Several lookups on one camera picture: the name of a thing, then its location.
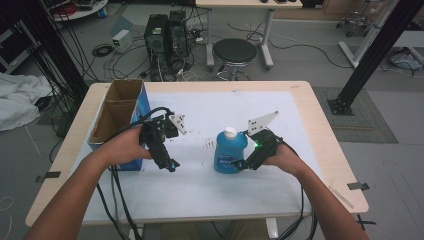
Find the white bottle cap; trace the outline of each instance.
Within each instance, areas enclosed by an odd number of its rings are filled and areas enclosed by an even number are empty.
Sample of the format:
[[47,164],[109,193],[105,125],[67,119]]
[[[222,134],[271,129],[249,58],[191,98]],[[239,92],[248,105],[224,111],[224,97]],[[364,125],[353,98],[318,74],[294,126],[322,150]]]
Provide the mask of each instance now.
[[237,130],[233,127],[226,127],[224,131],[225,137],[229,140],[236,138]]

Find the white cloth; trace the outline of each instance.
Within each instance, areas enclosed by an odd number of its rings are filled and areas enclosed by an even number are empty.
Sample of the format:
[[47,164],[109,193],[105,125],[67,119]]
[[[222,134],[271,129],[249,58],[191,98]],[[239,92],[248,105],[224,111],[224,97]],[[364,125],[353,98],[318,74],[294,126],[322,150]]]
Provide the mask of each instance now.
[[30,123],[40,113],[34,103],[51,94],[44,76],[12,76],[0,73],[0,131]]

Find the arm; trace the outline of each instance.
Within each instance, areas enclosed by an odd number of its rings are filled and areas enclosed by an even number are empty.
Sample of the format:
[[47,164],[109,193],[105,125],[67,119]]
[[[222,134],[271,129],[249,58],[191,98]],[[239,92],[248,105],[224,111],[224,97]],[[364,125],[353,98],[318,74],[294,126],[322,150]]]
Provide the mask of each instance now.
[[25,239],[76,239],[97,182],[107,167],[135,158],[151,158],[139,145],[140,131],[141,128],[127,130],[85,157]]
[[315,172],[286,145],[265,161],[296,177],[311,202],[326,239],[368,239],[352,215]]

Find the black stool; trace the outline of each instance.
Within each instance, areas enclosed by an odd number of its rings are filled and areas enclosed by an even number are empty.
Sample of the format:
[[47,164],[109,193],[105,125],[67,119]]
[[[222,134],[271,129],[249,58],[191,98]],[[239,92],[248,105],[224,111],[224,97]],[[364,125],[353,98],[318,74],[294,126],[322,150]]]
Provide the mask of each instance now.
[[[250,80],[247,74],[237,70],[237,68],[247,66],[255,60],[256,48],[250,42],[237,38],[223,39],[213,45],[212,53],[224,64],[214,78],[234,81],[238,80],[237,73],[240,73]],[[229,66],[230,71],[223,71],[225,66]],[[228,72],[230,73],[228,78],[221,76],[221,74]]]

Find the hand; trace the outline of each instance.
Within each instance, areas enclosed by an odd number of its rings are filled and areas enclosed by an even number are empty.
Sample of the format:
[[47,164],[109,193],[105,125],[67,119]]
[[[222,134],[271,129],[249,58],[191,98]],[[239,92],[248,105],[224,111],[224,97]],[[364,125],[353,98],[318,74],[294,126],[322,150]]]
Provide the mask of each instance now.
[[151,159],[149,151],[139,145],[140,133],[141,127],[129,129],[112,138],[96,151],[104,154],[108,166],[127,163],[136,158]]
[[280,144],[277,147],[275,156],[269,157],[264,165],[274,165],[279,167],[284,172],[290,173],[297,177],[304,172],[308,167],[306,163],[296,155],[287,145]]

